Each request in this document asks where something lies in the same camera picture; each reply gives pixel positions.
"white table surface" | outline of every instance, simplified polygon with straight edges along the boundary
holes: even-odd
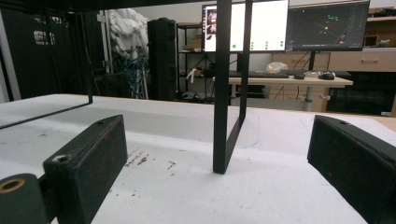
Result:
[[[1,104],[0,123],[84,100],[51,95]],[[307,162],[314,113],[248,108],[228,171],[216,175],[213,110],[94,97],[92,105],[0,130],[0,179],[43,175],[52,153],[95,121],[122,114],[128,162],[93,223],[365,223]],[[237,114],[230,106],[229,130]],[[373,119],[332,117],[396,145],[396,133]]]

